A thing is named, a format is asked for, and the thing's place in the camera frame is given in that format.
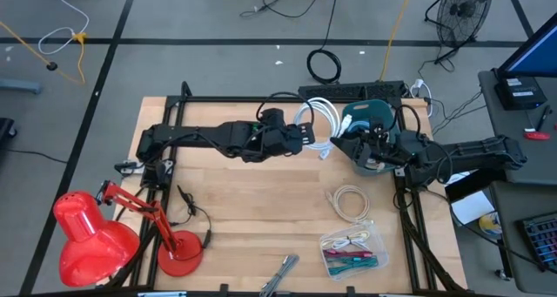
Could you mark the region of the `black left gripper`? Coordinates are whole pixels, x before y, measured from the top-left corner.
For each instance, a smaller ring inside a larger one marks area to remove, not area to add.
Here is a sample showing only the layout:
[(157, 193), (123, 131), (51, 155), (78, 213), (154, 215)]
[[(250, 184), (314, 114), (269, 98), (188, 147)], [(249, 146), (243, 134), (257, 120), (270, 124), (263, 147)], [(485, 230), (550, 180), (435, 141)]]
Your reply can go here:
[(244, 161), (265, 161), (270, 157), (295, 155), (303, 145), (315, 143), (311, 122), (287, 125), (278, 108), (263, 110), (253, 133), (243, 145)]

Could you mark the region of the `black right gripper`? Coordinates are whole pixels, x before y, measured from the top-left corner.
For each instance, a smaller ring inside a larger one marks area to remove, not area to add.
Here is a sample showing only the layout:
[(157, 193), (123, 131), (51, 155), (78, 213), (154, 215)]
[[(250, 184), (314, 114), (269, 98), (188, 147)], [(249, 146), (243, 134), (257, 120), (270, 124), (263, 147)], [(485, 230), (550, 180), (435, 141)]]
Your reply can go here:
[(381, 123), (372, 123), (369, 132), (348, 133), (331, 137), (330, 141), (355, 165), (365, 165), (368, 159), (396, 167), (418, 165), (417, 131), (402, 129), (393, 132)]

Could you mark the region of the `teal plastic bin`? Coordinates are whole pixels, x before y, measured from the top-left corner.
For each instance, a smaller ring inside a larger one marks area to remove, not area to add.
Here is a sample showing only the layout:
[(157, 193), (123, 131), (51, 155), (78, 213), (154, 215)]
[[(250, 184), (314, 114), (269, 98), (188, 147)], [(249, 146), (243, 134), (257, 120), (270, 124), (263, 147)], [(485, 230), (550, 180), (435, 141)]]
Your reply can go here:
[[(370, 122), (382, 123), (388, 127), (394, 121), (391, 105), (380, 99), (350, 103), (342, 111), (343, 117), (348, 115), (352, 117), (352, 120), (343, 135), (354, 132), (369, 132)], [(372, 177), (381, 173), (392, 172), (396, 166), (368, 159), (365, 166), (357, 166), (352, 163), (352, 168), (359, 176)]]

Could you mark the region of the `black perforated power strip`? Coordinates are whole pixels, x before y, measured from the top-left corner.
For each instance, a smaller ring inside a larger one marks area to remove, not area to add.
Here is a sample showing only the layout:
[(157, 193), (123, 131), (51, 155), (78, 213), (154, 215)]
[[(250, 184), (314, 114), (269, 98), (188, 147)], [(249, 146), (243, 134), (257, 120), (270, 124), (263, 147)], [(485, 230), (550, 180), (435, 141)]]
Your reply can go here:
[(403, 81), (352, 84), (307, 85), (299, 87), (304, 98), (387, 99), (401, 98), (406, 92)]

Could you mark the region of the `clear plastic container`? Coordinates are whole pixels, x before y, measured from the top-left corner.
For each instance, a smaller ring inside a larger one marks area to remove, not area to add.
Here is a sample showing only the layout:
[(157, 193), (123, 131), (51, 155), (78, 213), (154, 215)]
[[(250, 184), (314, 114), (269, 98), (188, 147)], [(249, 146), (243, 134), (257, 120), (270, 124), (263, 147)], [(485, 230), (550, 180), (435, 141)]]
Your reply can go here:
[(323, 235), (319, 250), (327, 275), (336, 281), (381, 269), (390, 259), (381, 235), (370, 220)]

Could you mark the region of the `white paper sheet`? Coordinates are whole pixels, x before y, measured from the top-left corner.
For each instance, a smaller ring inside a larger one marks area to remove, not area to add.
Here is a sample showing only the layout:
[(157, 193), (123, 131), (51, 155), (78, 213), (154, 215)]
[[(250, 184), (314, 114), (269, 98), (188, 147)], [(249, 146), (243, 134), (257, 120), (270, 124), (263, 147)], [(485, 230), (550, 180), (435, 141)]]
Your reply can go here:
[(466, 225), (483, 215), (492, 213), (495, 208), (483, 191), (478, 191), (451, 203), (458, 225)]

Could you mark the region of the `yellow and blue disc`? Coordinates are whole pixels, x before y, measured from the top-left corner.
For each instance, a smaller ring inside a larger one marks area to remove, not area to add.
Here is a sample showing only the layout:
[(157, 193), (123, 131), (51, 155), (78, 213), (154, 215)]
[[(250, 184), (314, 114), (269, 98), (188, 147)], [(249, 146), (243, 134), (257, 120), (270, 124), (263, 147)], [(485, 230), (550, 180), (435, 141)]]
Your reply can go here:
[(497, 212), (487, 213), (478, 219), (480, 230), (487, 235), (501, 235), (502, 227)]

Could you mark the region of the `grey desk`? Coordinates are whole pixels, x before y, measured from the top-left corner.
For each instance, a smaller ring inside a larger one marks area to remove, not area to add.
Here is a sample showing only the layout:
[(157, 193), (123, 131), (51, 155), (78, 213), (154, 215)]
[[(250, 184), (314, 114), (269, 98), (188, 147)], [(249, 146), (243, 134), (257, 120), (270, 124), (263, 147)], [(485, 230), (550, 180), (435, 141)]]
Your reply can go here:
[[(557, 186), (538, 186), (495, 181), (489, 186), (500, 218), (505, 246), (524, 255), (530, 254), (517, 221), (557, 212)], [(557, 274), (542, 272), (535, 264), (516, 255), (508, 256), (514, 282), (523, 293), (557, 295)]]
[[(520, 149), (527, 156), (527, 162), (519, 170), (507, 172), (507, 180), (522, 184), (557, 185), (557, 78), (536, 79), (547, 102), (536, 109), (525, 111), (506, 111), (503, 108), (495, 91), (498, 81), (493, 72), (481, 71), (478, 79), (494, 133), (517, 140)], [(547, 106), (552, 112), (547, 116), (541, 130), (550, 139), (525, 138), (525, 130), (538, 125)]]

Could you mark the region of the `black mini computer box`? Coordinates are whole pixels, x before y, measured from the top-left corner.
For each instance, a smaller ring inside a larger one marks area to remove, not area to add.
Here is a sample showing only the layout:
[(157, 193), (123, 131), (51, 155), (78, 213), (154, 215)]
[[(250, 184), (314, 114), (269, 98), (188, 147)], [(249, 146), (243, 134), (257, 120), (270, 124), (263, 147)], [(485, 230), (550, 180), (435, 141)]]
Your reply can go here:
[(506, 111), (532, 110), (547, 102), (545, 93), (532, 77), (499, 78), (495, 92)]

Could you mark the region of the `black floor fan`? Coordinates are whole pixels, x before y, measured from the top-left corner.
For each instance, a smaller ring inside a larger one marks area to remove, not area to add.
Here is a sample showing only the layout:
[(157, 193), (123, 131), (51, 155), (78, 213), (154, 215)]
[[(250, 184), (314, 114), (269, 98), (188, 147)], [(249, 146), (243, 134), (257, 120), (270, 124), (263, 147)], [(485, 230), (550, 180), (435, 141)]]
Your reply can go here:
[(476, 41), (491, 4), (492, 0), (436, 0), (427, 8), (425, 21), (436, 27), (440, 45), (450, 48), (448, 53), (436, 57), (434, 64)]

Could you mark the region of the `dark pen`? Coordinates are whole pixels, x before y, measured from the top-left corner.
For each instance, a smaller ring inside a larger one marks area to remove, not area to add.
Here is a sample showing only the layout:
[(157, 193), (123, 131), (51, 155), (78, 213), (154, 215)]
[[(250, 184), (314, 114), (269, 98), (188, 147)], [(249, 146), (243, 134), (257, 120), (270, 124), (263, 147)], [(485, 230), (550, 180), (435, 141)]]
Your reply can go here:
[(545, 124), (545, 121), (547, 120), (547, 117), (548, 117), (552, 112), (553, 112), (553, 110), (552, 110), (552, 108), (551, 108), (550, 105), (546, 105), (546, 106), (544, 107), (544, 110), (543, 110), (543, 112), (542, 112), (542, 114), (541, 114), (540, 120), (539, 120), (538, 124), (537, 124), (536, 127), (535, 127), (535, 130), (536, 130), (537, 132), (540, 132), (540, 131), (541, 131), (543, 125)]

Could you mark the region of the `computer monitor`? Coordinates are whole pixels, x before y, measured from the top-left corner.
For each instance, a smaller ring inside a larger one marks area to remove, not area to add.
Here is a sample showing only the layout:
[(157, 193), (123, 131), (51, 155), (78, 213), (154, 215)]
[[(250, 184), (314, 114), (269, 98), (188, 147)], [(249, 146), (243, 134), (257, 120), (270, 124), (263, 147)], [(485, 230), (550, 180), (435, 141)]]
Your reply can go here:
[(557, 12), (499, 67), (499, 72), (511, 77), (557, 78)]

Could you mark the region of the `black keyboard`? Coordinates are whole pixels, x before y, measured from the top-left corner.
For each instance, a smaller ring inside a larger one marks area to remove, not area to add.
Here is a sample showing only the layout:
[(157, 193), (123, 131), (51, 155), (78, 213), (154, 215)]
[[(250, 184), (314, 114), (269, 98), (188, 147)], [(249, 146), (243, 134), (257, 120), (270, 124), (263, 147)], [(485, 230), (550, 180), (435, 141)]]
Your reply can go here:
[(539, 269), (557, 273), (557, 212), (519, 219), (515, 225)]

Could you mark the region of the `red desk lamp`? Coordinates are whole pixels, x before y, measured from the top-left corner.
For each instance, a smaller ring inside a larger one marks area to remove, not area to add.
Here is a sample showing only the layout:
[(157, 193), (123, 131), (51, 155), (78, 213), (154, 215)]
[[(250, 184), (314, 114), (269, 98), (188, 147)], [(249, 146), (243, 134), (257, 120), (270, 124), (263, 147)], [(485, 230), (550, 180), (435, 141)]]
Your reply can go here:
[(139, 213), (154, 224), (151, 234), (162, 238), (158, 266), (164, 273), (181, 277), (199, 267), (211, 242), (211, 229), (203, 239), (189, 231), (174, 231), (159, 201), (146, 202), (105, 181), (96, 197), (84, 191), (67, 192), (53, 206), (57, 223), (67, 237), (59, 259), (60, 278), (66, 286), (89, 286), (109, 277), (126, 279), (132, 261), (140, 258), (142, 246), (149, 243), (141, 241), (129, 226), (104, 218), (99, 206), (111, 203)]

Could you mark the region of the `black furniture base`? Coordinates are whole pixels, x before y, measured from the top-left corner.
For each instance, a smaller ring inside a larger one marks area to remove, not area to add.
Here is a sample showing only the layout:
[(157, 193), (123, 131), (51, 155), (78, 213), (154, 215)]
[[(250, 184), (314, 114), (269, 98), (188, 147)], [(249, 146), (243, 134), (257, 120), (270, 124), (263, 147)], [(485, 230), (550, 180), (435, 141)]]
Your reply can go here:
[(0, 118), (0, 143), (17, 135), (15, 121), (11, 118)]

